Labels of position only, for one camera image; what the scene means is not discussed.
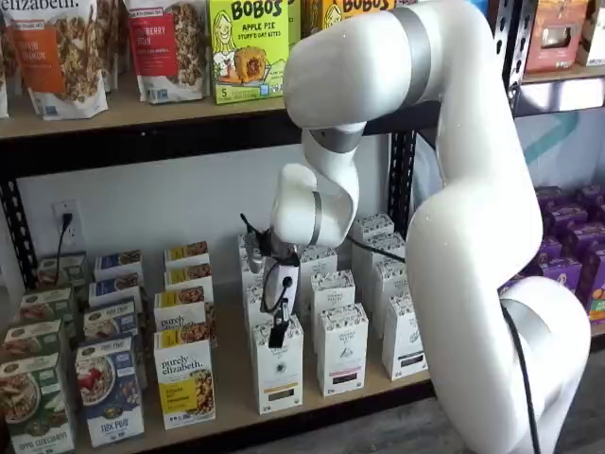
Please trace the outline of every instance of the white tea box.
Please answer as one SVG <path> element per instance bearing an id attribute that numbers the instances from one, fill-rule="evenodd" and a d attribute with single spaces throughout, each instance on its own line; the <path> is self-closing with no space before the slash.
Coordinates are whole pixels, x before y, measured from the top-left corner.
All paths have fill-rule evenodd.
<path id="1" fill-rule="evenodd" d="M 209 263 L 165 272 L 164 287 L 168 291 L 203 287 L 204 300 L 215 300 L 212 287 L 212 267 Z"/>
<path id="2" fill-rule="evenodd" d="M 295 315 L 282 348 L 268 348 L 273 323 L 253 329 L 252 365 L 256 404 L 260 414 L 303 404 L 303 329 Z"/>
<path id="3" fill-rule="evenodd" d="M 311 335 L 313 351 L 318 351 L 320 313 L 335 307 L 354 305 L 355 282 L 350 270 L 316 273 L 311 276 L 313 301 L 311 303 Z"/>
<path id="4" fill-rule="evenodd" d="M 391 380 L 426 370 L 423 341 L 409 292 L 390 298 L 382 342 L 382 363 Z"/>
<path id="5" fill-rule="evenodd" d="M 139 285 L 143 286 L 143 254 L 140 249 L 103 255 L 95 260 L 96 281 L 106 281 L 132 273 L 139 276 Z"/>
<path id="6" fill-rule="evenodd" d="M 132 298 L 137 313 L 141 314 L 144 310 L 140 283 L 139 274 L 136 272 L 93 282 L 88 286 L 88 304 L 91 308 L 97 308 Z"/>
<path id="7" fill-rule="evenodd" d="M 382 339 L 390 298 L 402 295 L 404 291 L 409 293 L 407 268 L 405 263 L 387 258 L 384 262 L 377 263 L 372 271 L 373 293 L 371 298 L 374 301 L 372 325 L 378 339 Z"/>
<path id="8" fill-rule="evenodd" d="M 301 323 L 311 318 L 311 276 L 313 274 L 335 272 L 338 269 L 337 251 L 323 246 L 307 246 L 301 254 L 301 274 L 299 277 L 299 294 L 295 302 L 296 313 Z"/>
<path id="9" fill-rule="evenodd" d="M 164 263 L 166 271 L 210 263 L 208 243 L 199 241 L 178 248 L 166 249 L 164 251 Z"/>
<path id="10" fill-rule="evenodd" d="M 321 313 L 318 379 L 324 397 L 363 388 L 367 344 L 368 317 L 362 305 Z"/>

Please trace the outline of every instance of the electrical outlet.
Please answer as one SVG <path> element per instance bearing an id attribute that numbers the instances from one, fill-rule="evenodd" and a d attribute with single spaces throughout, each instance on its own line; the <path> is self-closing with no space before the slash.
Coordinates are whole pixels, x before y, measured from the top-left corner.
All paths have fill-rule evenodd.
<path id="1" fill-rule="evenodd" d="M 63 228 L 62 216 L 65 213 L 72 214 L 72 222 L 67 227 L 63 235 L 63 244 L 61 250 L 64 252 L 86 251 L 86 240 L 84 238 L 84 229 L 82 227 L 82 217 L 79 214 L 78 201 L 56 201 L 52 204 L 55 214 L 55 223 L 59 229 L 59 235 Z"/>

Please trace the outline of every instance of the red label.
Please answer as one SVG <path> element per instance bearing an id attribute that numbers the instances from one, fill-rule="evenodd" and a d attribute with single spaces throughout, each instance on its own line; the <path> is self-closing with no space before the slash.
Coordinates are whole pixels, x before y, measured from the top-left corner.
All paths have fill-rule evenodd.
<path id="1" fill-rule="evenodd" d="M 176 76 L 177 42 L 172 13 L 130 17 L 130 41 L 139 76 Z"/>

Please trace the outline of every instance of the cereal box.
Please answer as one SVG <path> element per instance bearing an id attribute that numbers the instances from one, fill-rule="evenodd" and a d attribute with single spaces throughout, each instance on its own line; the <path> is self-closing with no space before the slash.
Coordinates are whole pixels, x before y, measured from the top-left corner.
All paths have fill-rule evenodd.
<path id="1" fill-rule="evenodd" d="M 88 304 L 91 308 L 96 308 L 132 298 L 137 313 L 142 314 L 144 309 L 139 282 L 137 273 L 93 282 L 88 286 Z"/>
<path id="2" fill-rule="evenodd" d="M 164 427 L 215 419 L 209 330 L 204 323 L 155 333 L 154 356 Z"/>
<path id="3" fill-rule="evenodd" d="M 382 342 L 382 363 L 391 380 L 427 368 L 423 341 L 409 292 L 404 296 L 390 298 Z"/>
<path id="4" fill-rule="evenodd" d="M 363 388 L 368 318 L 362 305 L 323 311 L 319 341 L 318 379 L 323 396 Z"/>
<path id="5" fill-rule="evenodd" d="M 210 263 L 208 243 L 200 241 L 178 248 L 167 249 L 164 251 L 164 263 L 166 271 Z"/>
<path id="6" fill-rule="evenodd" d="M 284 0 L 209 0 L 216 104 L 281 96 L 288 56 Z"/>
<path id="7" fill-rule="evenodd" d="M 16 454 L 61 454 L 76 449 L 76 416 L 66 398 L 61 354 L 5 362 L 0 405 Z"/>
<path id="8" fill-rule="evenodd" d="M 272 327 L 264 323 L 253 330 L 254 395 L 260 414 L 303 404 L 303 328 L 293 315 L 282 348 L 269 348 Z"/>
<path id="9" fill-rule="evenodd" d="M 132 336 L 80 346 L 76 373 L 93 447 L 145 432 Z"/>
<path id="10" fill-rule="evenodd" d="M 311 304 L 311 335 L 313 351 L 318 351 L 320 313 L 335 307 L 354 305 L 355 282 L 350 270 L 315 273 L 311 276 L 313 300 Z"/>
<path id="11" fill-rule="evenodd" d="M 209 263 L 165 272 L 164 287 L 168 291 L 202 287 L 204 300 L 215 300 L 212 287 L 212 267 Z"/>

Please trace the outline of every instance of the purple box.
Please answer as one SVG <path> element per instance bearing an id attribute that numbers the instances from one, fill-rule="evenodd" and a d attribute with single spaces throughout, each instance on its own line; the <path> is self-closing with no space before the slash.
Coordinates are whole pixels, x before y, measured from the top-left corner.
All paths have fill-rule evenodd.
<path id="1" fill-rule="evenodd" d="M 544 235 L 565 235 L 567 229 L 583 224 L 587 218 L 588 213 L 577 203 L 557 205 L 544 213 Z"/>
<path id="2" fill-rule="evenodd" d="M 605 243 L 605 225 L 601 222 L 572 227 L 563 240 L 563 255 L 576 257 L 580 262 L 590 246 Z"/>
<path id="3" fill-rule="evenodd" d="M 544 276 L 576 291 L 581 264 L 574 257 L 559 257 L 538 266 L 537 275 Z"/>

